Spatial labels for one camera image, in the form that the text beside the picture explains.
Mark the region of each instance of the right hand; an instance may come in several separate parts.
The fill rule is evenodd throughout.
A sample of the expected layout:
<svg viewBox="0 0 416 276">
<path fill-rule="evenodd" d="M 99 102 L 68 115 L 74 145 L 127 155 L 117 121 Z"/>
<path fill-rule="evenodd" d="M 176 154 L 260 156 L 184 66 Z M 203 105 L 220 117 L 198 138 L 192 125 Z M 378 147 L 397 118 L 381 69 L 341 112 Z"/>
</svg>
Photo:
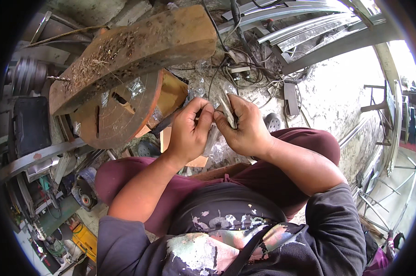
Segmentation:
<svg viewBox="0 0 416 276">
<path fill-rule="evenodd" d="M 263 158 L 274 144 L 263 122 L 259 108 L 242 97 L 228 94 L 234 113 L 238 117 L 237 129 L 231 128 L 225 115 L 220 111 L 213 114 L 217 128 L 228 145 L 240 155 Z"/>
</svg>

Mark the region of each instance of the hand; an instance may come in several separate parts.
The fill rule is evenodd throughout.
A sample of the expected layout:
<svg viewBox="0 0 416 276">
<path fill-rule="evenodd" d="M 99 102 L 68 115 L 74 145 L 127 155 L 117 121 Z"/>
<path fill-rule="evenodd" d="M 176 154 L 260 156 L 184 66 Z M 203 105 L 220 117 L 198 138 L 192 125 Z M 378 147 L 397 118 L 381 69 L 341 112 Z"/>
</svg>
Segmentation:
<svg viewBox="0 0 416 276">
<path fill-rule="evenodd" d="M 225 115 L 216 111 L 213 116 L 217 128 L 235 152 L 262 158 L 269 152 L 274 140 L 263 122 L 259 108 L 242 97 L 233 94 L 228 94 L 228 97 L 238 117 L 238 127 L 231 128 Z"/>
<path fill-rule="evenodd" d="M 201 109 L 196 124 L 196 113 Z M 211 102 L 196 97 L 174 117 L 170 145 L 164 154 L 168 155 L 177 167 L 182 168 L 204 152 L 213 112 Z"/>
</svg>

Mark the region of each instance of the metal stand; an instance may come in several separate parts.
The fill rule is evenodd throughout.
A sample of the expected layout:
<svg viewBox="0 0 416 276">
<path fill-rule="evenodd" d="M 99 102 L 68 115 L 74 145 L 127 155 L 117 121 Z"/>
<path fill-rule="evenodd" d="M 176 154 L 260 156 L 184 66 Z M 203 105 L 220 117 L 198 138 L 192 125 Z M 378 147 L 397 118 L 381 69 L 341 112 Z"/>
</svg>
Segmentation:
<svg viewBox="0 0 416 276">
<path fill-rule="evenodd" d="M 396 231 L 396 229 L 398 228 L 398 226 L 399 226 L 399 223 L 401 222 L 401 220 L 403 219 L 403 217 L 404 217 L 404 213 L 406 212 L 406 210 L 407 210 L 407 207 L 408 207 L 408 205 L 409 205 L 409 202 L 410 202 L 410 198 L 411 198 L 411 196 L 412 196 L 412 193 L 413 193 L 413 189 L 414 189 L 414 187 L 415 187 L 415 183 L 416 183 L 416 163 L 410 158 L 410 157 L 408 157 L 404 152 L 402 152 L 402 151 L 398 151 L 398 153 L 400 153 L 401 155 L 403 155 L 404 157 L 406 157 L 409 161 L 410 161 L 410 163 L 412 163 L 412 165 L 413 165 L 413 167 L 405 167 L 405 166 L 396 166 L 395 168 L 397 168 L 397 169 L 405 169 L 405 170 L 413 170 L 413 172 L 412 172 L 412 174 L 408 177 L 408 178 L 406 178 L 404 181 L 403 181 L 403 183 L 401 183 L 396 189 L 394 189 L 394 188 L 392 188 L 390 185 L 388 185 L 385 181 L 383 181 L 383 180 L 381 180 L 379 177 L 378 177 L 378 174 L 375 174 L 374 175 L 374 177 L 372 178 L 373 180 L 379 180 L 381 183 L 383 183 L 383 184 L 385 184 L 387 187 L 389 187 L 391 190 L 392 190 L 392 192 L 390 192 L 387 196 L 384 196 L 382 199 L 380 199 L 380 200 L 375 200 L 375 199 L 373 199 L 370 195 L 368 195 L 368 194 L 366 194 L 362 189 L 358 189 L 357 190 L 357 193 L 358 193 L 358 195 L 359 195 L 359 197 L 361 198 L 361 200 L 362 201 L 364 201 L 365 202 L 365 209 L 364 209 L 364 215 L 363 215 L 363 217 L 366 219 L 366 220 L 368 220 L 370 223 L 372 223 L 373 225 L 375 225 L 375 226 L 377 226 L 379 229 L 382 229 L 382 230 L 384 230 L 384 231 L 386 231 L 386 232 L 390 232 L 390 231 L 392 231 L 392 233 L 394 233 L 395 231 Z M 412 186 L 411 186 L 411 188 L 410 188 L 410 192 L 409 192 L 409 195 L 407 196 L 407 200 L 406 200 L 406 203 L 404 204 L 404 207 L 403 207 L 403 210 L 401 211 L 401 214 L 399 215 L 399 218 L 398 218 L 398 220 L 397 220 L 397 222 L 395 223 L 395 225 L 394 225 L 394 227 L 393 228 L 390 228 L 390 226 L 387 224 L 387 222 L 386 222 L 386 220 L 381 216 L 381 214 L 375 209 L 375 205 L 378 205 L 378 206 L 380 206 L 381 208 L 383 208 L 384 210 L 386 210 L 387 212 L 389 212 L 384 206 L 382 206 L 381 205 L 381 202 L 383 201 L 383 200 L 385 200 L 386 198 L 388 198 L 389 196 L 391 196 L 392 194 L 394 194 L 394 193 L 396 193 L 396 194 L 398 194 L 398 195 L 401 195 L 399 192 L 398 192 L 398 190 L 402 187 L 402 186 L 404 186 L 411 178 L 413 177 L 413 181 L 412 181 Z M 372 211 L 376 214 L 376 216 L 382 221 L 382 223 L 385 225 L 385 227 L 384 226 L 382 226 L 382 225 L 379 225 L 379 224 L 377 224 L 377 223 L 375 223 L 375 222 L 373 222 L 373 221 L 371 221 L 371 220 L 369 220 L 369 219 L 367 219 L 366 217 L 365 217 L 365 215 L 366 215 L 366 211 L 367 211 L 367 209 L 368 208 L 371 208 L 372 209 Z"/>
</svg>

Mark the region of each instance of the drill bit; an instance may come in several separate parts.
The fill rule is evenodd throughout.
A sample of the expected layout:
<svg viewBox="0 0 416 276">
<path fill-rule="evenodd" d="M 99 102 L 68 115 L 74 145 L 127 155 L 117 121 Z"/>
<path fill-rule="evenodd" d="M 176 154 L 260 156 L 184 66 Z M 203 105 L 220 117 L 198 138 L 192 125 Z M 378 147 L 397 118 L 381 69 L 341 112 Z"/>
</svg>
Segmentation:
<svg viewBox="0 0 416 276">
<path fill-rule="evenodd" d="M 67 78 L 55 77 L 55 76 L 52 76 L 52 75 L 47 76 L 47 79 L 50 79 L 50 80 L 59 80 L 59 81 L 67 81 L 67 82 L 70 82 L 71 81 L 70 79 L 67 79 Z"/>
</svg>

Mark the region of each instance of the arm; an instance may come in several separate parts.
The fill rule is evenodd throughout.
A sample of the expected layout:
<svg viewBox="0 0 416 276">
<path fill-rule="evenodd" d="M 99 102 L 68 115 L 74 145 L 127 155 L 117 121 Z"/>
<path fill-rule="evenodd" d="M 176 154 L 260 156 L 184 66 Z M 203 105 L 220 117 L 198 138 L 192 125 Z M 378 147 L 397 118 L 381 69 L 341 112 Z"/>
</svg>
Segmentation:
<svg viewBox="0 0 416 276">
<path fill-rule="evenodd" d="M 196 113 L 202 109 L 198 123 Z M 171 178 L 186 163 L 203 153 L 212 123 L 214 107 L 194 98 L 175 116 L 168 149 L 133 177 L 114 198 L 108 215 L 145 222 L 153 213 Z"/>
<path fill-rule="evenodd" d="M 347 183 L 337 166 L 326 157 L 272 137 L 255 104 L 231 94 L 229 98 L 239 118 L 238 128 L 232 129 L 219 111 L 214 113 L 214 119 L 235 152 L 256 156 L 277 166 L 308 196 Z"/>
</svg>

